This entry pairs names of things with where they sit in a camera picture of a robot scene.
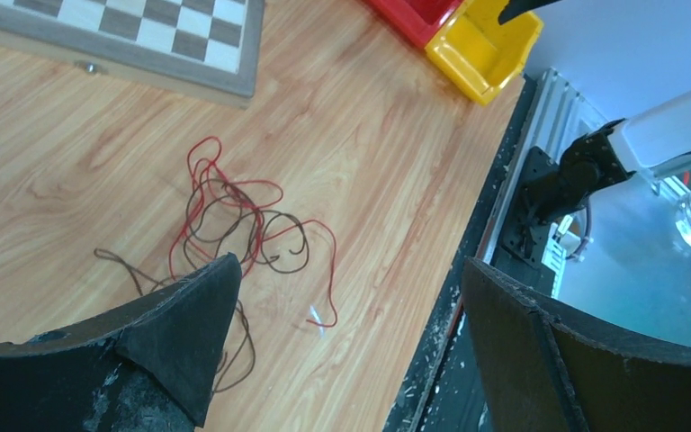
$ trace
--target black cable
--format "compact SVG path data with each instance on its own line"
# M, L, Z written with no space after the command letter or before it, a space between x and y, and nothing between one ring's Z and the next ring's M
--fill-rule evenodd
M202 203L202 211L199 214L199 217L197 218L191 218L190 216L192 215L193 208L194 206L197 205L195 203L195 200L198 197L198 194L203 191L203 188L205 186L214 186L220 188L221 191L223 191L223 195L219 197L214 197L209 202L203 202ZM233 203L236 205L239 209L238 216L232 221L232 223L229 225L229 227L218 237L216 238L206 238L204 236L201 236L199 234L199 231L203 227L203 225L206 223L206 219L208 216L208 211L211 209L211 207L215 206L216 204L220 203ZM191 220L191 223L189 223L186 228L187 232L186 235L184 236L184 241L182 242L181 245L181 250L184 255L184 259L186 262L189 264L189 266L192 268L193 271L197 270L199 266L195 263L193 258L191 257L192 252L190 252L189 249L189 244L196 240L201 243L205 244L215 244L215 255L213 258L216 258L220 254L220 249L221 246L223 245L224 241L229 238L232 234L235 234L239 226L242 224L243 221L245 221L247 218L253 218L253 223L250 226L250 230L247 235L247 243L245 246L245 253L244 256L241 260L241 262L246 263L250 260L253 261L254 264L259 264L261 266L268 266L271 268L274 272L281 274L281 275L289 275L292 273L299 272L303 268L305 268L310 260L310 251L309 251L309 240L306 236L306 231L303 228L303 224L301 221L295 217L294 215L282 211L276 211L276 210L269 210L269 209L263 209L260 210L257 208L257 206L253 203L253 201L250 199L249 196L236 186L232 184L227 184L219 179L211 178L202 181L198 185L196 185L193 188L193 191L187 200L187 205L184 210L185 218L189 222ZM261 241L260 246L257 245L258 238L257 238L257 233L259 230L263 233L263 237L261 239L267 239L268 238L268 231L270 226L274 223L274 221L278 219L286 219L289 222L292 223L293 228L289 229L289 231L297 231L301 235L301 246L298 249L288 249L288 253L290 253L292 256L300 256L304 255L305 259L303 260L303 263L292 268L292 269L282 269L279 268L278 266L275 266L274 263L280 259L280 256L278 254L275 255L267 255L265 251L265 244L263 240ZM254 256L254 250L258 248L258 254L257 256ZM94 250L94 256L106 260L106 261L112 261L114 263L120 264L123 266L126 271L128 271L131 280L134 283L134 286L136 288L137 294L139 296L144 296L145 291L148 291L148 293L154 292L157 288L163 288L167 286L168 282L174 282L173 278L167 277L162 280L158 280L148 274L145 274L141 270L139 270L137 267L129 264L126 262L122 257L119 255L111 252L110 250L107 249L102 249L102 248L97 248ZM145 290L142 287L142 284L139 280L139 278L142 278L150 283L152 283L152 286L148 289ZM248 376L253 372L253 370L256 367L256 344L253 341L253 336L250 332L250 323L247 319L247 315L245 313L245 306L242 304L242 301L238 300L237 301L237 306L235 307L235 315L239 319L239 323L242 326L242 330L245 333L245 336L242 338L242 342L240 342L239 347L237 350L233 353L231 357L229 357L229 352L224 350L223 355L221 357L221 360L219 362L219 366L216 370L216 382L213 384L213 394L218 394L221 392L225 392L229 389L232 389L242 383L243 381L246 380ZM250 364L247 367L247 369L232 383L227 384L226 386L221 387L221 383L224 381L226 378L227 374L229 373L229 370L232 368L232 366L235 364L237 361L239 354L242 352L242 350L248 347L250 350Z

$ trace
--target wood grain surface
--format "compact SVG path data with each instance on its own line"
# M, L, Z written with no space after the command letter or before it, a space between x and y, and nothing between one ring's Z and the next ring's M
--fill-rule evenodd
M134 299L96 247L165 276L185 153L215 134L230 177L274 180L276 209L337 234L340 322L324 337L305 323L310 305L331 318L331 242L311 228L306 269L243 281L256 369L206 429L380 430L521 86L476 106L356 1L268 2L246 111L0 48L0 341Z

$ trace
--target light blue surface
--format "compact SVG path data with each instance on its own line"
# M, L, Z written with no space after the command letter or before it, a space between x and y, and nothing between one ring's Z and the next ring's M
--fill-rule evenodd
M544 20L525 72L566 77L608 119L691 90L691 2L562 0Z

